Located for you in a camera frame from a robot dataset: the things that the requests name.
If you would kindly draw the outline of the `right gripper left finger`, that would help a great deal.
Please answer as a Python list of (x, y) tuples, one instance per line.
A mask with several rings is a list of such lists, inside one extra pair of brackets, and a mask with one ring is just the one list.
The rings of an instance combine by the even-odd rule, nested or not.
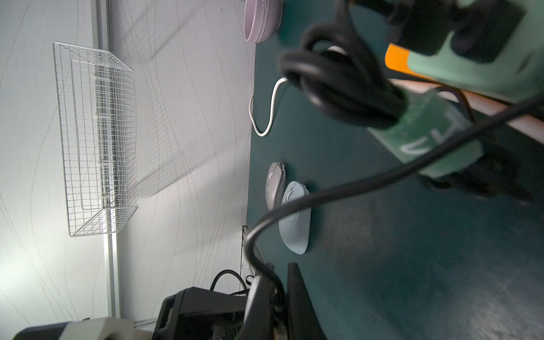
[(238, 339), (274, 339), (276, 286), (265, 276), (256, 276), (246, 302)]

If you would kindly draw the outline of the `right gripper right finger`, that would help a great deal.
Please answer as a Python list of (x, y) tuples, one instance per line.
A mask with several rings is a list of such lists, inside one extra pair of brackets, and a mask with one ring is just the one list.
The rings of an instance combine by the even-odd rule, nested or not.
[(288, 264), (287, 298), (288, 338), (326, 340), (299, 266), (295, 262)]

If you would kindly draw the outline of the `light blue wireless mouse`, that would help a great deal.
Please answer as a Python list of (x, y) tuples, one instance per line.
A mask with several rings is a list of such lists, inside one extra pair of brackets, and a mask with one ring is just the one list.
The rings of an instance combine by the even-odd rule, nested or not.
[[(297, 181), (290, 182), (283, 194), (281, 205), (285, 205), (310, 194), (307, 187)], [(306, 253), (310, 241), (310, 208), (298, 211), (279, 221), (280, 236), (287, 246), (295, 254)]]

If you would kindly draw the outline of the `silver wireless mouse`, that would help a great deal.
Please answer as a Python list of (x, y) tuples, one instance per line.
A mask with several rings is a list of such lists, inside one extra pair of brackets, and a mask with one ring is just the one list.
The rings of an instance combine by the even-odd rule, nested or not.
[(279, 206), (286, 189), (286, 167), (280, 162), (274, 162), (266, 177), (265, 198), (267, 208), (272, 211)]

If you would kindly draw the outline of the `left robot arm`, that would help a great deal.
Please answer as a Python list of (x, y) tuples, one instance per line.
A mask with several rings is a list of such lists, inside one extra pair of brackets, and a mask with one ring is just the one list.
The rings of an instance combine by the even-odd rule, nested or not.
[(15, 339), (235, 339), (247, 297), (187, 288), (164, 299), (154, 330), (115, 317), (27, 327)]

